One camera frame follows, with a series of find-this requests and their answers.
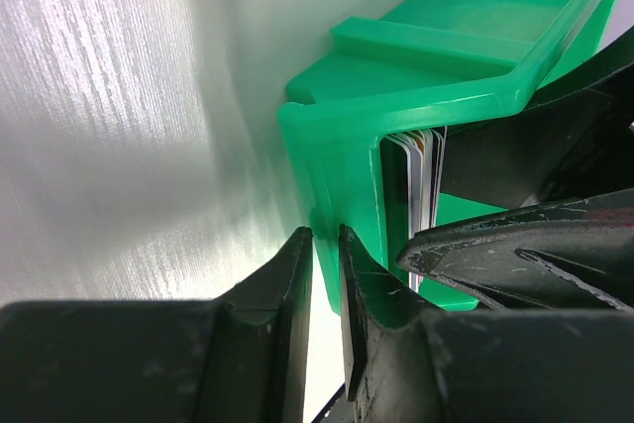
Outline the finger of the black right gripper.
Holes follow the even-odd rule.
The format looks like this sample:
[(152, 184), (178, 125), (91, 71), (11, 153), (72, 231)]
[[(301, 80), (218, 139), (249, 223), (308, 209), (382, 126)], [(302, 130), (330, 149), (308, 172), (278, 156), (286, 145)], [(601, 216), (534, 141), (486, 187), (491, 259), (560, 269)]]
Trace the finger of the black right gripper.
[(449, 130), (445, 194), (513, 209), (632, 185), (632, 31), (539, 88), (520, 113)]
[(419, 232), (397, 265), (491, 309), (633, 309), (633, 191)]

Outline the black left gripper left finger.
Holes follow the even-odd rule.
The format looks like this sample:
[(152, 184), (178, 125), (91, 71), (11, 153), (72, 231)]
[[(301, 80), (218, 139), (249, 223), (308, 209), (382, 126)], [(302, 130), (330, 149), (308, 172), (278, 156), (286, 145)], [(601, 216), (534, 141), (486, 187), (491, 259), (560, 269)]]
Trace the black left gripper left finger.
[(5, 422), (298, 422), (312, 234), (211, 300), (23, 301), (1, 310)]

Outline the green plastic card bin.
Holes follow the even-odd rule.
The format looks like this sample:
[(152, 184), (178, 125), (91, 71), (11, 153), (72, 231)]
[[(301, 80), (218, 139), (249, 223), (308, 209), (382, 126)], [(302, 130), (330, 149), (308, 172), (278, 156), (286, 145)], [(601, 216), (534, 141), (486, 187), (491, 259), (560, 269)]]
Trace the green plastic card bin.
[(615, 0), (405, 0), (333, 28), (278, 121), (324, 276), (341, 308), (338, 230), (392, 267), (380, 142), (521, 112), (597, 50)]

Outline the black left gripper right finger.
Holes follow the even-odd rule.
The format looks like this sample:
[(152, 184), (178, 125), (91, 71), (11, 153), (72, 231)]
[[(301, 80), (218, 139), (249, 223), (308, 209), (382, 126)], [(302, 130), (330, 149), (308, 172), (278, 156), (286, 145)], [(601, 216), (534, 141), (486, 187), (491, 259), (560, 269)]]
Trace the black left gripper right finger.
[(629, 422), (633, 316), (447, 312), (339, 231), (345, 390), (359, 422)]

